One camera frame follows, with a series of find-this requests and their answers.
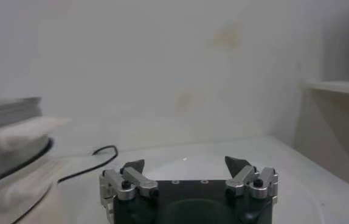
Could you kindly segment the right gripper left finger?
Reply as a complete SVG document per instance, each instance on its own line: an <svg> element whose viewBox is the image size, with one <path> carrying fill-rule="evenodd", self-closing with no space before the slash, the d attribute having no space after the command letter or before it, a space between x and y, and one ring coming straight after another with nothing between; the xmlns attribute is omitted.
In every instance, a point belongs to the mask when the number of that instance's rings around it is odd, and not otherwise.
<svg viewBox="0 0 349 224"><path fill-rule="evenodd" d="M119 172L114 169L104 170L99 176L100 202L108 208L114 198L120 201L133 200L137 194L145 198L159 195L157 181L148 179L142 172L145 160L127 162Z"/></svg>

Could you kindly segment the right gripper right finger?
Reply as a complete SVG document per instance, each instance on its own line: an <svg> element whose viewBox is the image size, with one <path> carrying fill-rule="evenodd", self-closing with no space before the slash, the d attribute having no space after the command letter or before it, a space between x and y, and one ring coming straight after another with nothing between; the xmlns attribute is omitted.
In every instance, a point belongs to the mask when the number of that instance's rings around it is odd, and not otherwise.
<svg viewBox="0 0 349 224"><path fill-rule="evenodd" d="M225 156L225 164L232 176L225 181L226 189L240 197L247 192L256 200L278 199L278 173L274 168L265 167L259 171L245 159Z"/></svg>

